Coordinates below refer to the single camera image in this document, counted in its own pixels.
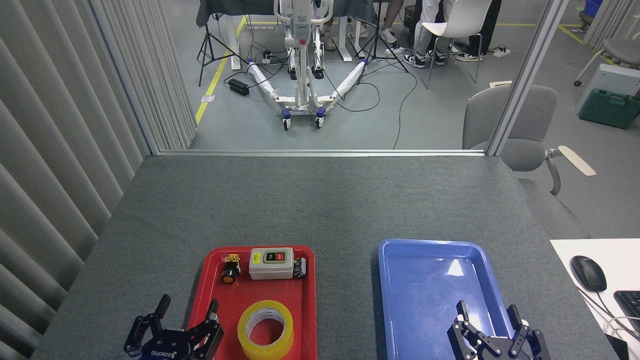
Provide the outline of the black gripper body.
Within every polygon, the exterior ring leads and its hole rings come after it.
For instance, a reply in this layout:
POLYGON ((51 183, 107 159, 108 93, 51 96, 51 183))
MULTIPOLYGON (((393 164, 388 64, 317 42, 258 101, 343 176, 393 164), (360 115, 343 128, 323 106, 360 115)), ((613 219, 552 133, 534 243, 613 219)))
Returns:
POLYGON ((162 341, 152 338, 142 346, 143 360, 192 360, 199 334, 182 330, 162 330, 162 341))

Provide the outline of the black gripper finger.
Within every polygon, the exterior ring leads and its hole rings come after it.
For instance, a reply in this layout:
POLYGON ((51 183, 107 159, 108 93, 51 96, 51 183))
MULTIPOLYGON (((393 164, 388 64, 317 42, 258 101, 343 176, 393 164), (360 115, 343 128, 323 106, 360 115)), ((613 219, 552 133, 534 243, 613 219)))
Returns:
POLYGON ((219 303, 212 299, 205 319, 187 330, 190 354, 188 360, 214 360, 224 337, 224 330, 218 319, 219 303))
POLYGON ((456 360, 496 360, 503 355, 496 338, 478 330, 469 319, 466 303, 462 300, 455 305, 457 317, 447 330, 456 360))
POLYGON ((135 317, 124 344, 124 351, 131 358, 142 355, 142 341, 147 330, 151 330, 151 340, 147 345, 160 346, 164 343, 162 319, 169 308, 170 301, 170 296, 163 294, 154 312, 135 317))
POLYGON ((547 349, 547 342, 543 332, 540 329, 532 328, 521 318, 518 312, 517 306, 512 304, 507 310, 510 324, 514 329, 514 337, 512 338, 512 344, 508 350, 509 357, 512 359, 519 359, 521 355, 522 346, 525 341, 528 342, 532 360, 550 360, 551 356, 547 349))

